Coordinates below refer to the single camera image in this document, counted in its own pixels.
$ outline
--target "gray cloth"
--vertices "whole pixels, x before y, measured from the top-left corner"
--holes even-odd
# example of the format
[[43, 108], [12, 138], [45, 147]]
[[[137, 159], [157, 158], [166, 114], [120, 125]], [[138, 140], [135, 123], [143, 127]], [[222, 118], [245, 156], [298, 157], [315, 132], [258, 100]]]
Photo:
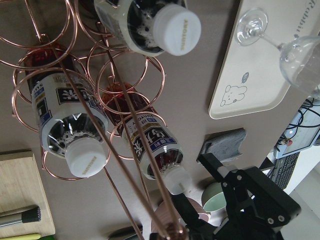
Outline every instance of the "gray cloth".
[[247, 136], [247, 131], [243, 128], [214, 137], [205, 141], [200, 154], [212, 153], [220, 162], [233, 161], [242, 155], [239, 148]]

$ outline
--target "wine glass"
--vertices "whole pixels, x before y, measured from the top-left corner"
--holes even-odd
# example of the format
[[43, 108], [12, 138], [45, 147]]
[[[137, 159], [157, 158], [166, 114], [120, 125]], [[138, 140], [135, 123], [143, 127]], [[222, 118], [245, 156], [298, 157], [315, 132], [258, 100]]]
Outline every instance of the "wine glass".
[[280, 71], [297, 89], [320, 100], [320, 37], [303, 36], [279, 43], [265, 33], [268, 16], [261, 8], [247, 11], [239, 20], [235, 38], [242, 46], [264, 39], [280, 51]]

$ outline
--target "green object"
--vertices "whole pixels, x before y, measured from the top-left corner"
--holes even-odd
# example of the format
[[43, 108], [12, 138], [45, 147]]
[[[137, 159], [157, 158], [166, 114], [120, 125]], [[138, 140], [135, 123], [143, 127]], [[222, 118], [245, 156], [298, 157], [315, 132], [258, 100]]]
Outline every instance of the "green object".
[[201, 202], [203, 209], [206, 212], [223, 209], [227, 205], [227, 202], [222, 191], [221, 184], [214, 182], [206, 187], [202, 193]]
[[53, 235], [40, 237], [39, 240], [56, 240]]

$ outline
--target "wine glass stem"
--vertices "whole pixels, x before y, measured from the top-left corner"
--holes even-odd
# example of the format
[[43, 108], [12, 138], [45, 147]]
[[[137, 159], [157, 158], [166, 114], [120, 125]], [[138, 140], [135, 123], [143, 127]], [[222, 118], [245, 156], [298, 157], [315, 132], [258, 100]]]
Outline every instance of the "wine glass stem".
[[272, 38], [270, 38], [270, 37], [269, 37], [264, 31], [262, 31], [261, 29], [253, 31], [253, 35], [264, 39], [265, 41], [267, 41], [267, 42], [270, 43], [271, 45], [275, 46], [276, 49], [278, 49], [279, 51], [281, 50], [281, 48], [282, 48], [283, 45], [284, 45], [284, 43], [275, 41], [275, 40], [273, 40]]

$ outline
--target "wine glass base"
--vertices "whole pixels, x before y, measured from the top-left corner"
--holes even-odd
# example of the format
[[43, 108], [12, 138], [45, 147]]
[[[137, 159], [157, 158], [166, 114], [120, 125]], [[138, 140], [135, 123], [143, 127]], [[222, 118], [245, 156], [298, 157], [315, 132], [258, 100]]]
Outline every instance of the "wine glass base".
[[267, 24], [268, 16], [261, 8], [247, 11], [236, 26], [234, 35], [236, 41], [242, 46], [253, 44], [260, 38], [257, 32], [264, 32]]

